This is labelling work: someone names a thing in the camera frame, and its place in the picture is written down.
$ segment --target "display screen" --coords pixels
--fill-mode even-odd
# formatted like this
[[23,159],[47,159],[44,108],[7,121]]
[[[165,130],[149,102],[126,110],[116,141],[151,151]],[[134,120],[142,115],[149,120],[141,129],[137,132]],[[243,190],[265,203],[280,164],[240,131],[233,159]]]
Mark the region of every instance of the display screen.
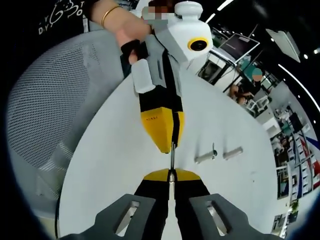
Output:
[[236,62],[238,62],[242,57],[251,52],[259,44],[260,43],[256,40],[236,33],[227,41],[225,41],[220,46],[220,49],[226,51],[235,59]]

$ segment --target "gray gripper finger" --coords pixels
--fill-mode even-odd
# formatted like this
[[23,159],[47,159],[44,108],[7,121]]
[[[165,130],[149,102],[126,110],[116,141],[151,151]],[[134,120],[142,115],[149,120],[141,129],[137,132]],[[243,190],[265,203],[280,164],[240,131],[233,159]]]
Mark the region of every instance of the gray gripper finger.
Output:
[[[190,198],[204,240],[280,240],[279,236],[263,234],[250,226],[247,215],[219,194]],[[208,207],[213,206],[223,221],[226,235],[221,236]]]
[[[126,194],[96,215],[94,225],[79,234],[70,234],[62,240],[141,240],[155,199]],[[138,203],[123,237],[116,231],[128,210]]]

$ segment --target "person sitting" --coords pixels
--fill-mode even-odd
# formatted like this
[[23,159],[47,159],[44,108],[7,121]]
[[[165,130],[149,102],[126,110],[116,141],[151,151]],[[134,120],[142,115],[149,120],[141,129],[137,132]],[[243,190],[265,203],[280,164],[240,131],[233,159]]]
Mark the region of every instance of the person sitting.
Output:
[[240,85],[231,85],[229,90],[229,97],[236,100],[240,105],[248,103],[255,94],[261,89],[261,79],[264,75],[264,72],[259,68],[256,68],[252,73],[253,82]]

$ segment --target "mesh backrest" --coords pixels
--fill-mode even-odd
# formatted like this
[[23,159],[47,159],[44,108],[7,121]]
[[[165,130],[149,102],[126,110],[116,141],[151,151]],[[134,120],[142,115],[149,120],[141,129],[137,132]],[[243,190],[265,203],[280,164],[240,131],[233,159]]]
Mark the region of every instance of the mesh backrest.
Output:
[[[90,81],[85,65],[79,62],[81,48],[50,57],[56,61],[48,63],[42,57],[25,72],[12,90],[8,106],[9,144],[36,168],[48,161],[72,129]],[[97,58],[94,47],[90,57]]]
[[17,81],[7,140],[25,193],[58,198],[82,134],[124,78],[120,55],[111,33],[84,33],[48,50]]

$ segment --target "ceiling light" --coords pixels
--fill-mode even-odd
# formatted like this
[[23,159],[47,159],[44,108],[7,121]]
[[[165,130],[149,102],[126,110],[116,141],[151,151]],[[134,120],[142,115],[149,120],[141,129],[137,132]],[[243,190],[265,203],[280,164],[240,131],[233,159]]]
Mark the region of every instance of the ceiling light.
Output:
[[306,92],[306,94],[308,94],[308,96],[310,97],[310,99],[314,103],[316,109],[320,112],[320,106],[318,105],[318,103],[316,102],[314,97],[311,95],[311,93],[305,88],[305,86],[303,86],[303,84],[291,72],[289,72],[285,67],[283,67],[280,64],[278,64],[278,66],[280,68],[282,68],[287,74],[289,74],[300,85],[300,87]]
[[210,20],[213,19],[215,15],[216,15],[216,14],[213,13],[213,14],[205,21],[205,23],[207,24],[208,22],[210,22]]
[[222,9],[224,9],[226,6],[228,6],[230,3],[232,3],[234,0],[226,0],[224,3],[222,3],[217,10],[221,11]]

